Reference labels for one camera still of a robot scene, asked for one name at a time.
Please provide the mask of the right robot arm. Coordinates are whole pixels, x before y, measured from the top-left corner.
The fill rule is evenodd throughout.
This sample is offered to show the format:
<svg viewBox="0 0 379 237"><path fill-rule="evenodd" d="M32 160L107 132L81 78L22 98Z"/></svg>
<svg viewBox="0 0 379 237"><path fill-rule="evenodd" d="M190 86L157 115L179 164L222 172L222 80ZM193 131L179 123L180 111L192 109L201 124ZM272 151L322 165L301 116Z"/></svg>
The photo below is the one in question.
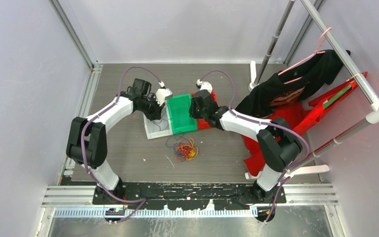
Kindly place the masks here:
<svg viewBox="0 0 379 237"><path fill-rule="evenodd" d="M259 144L265 165L254 182L253 194L262 203L276 195L275 189L282 184L286 169L304 148L308 148L307 142L283 118L253 118L230 107L218 106L206 89L191 96L189 115L204 119L213 128L240 134Z"/></svg>

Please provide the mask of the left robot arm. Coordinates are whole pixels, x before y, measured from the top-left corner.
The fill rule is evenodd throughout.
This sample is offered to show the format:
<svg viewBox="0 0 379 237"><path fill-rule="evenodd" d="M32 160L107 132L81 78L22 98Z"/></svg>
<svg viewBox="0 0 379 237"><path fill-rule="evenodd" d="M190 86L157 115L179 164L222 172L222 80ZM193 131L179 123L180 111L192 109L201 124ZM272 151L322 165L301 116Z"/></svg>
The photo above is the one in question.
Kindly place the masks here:
<svg viewBox="0 0 379 237"><path fill-rule="evenodd" d="M134 79L132 86L120 91L104 108L85 118L72 120L66 155L81 165L97 183L98 189L113 204L120 203L125 195L121 178L114 173L107 161L107 133L114 125L135 111L142 112L149 120L160 120L166 100L172 91L163 82L151 92L151 83Z"/></svg>

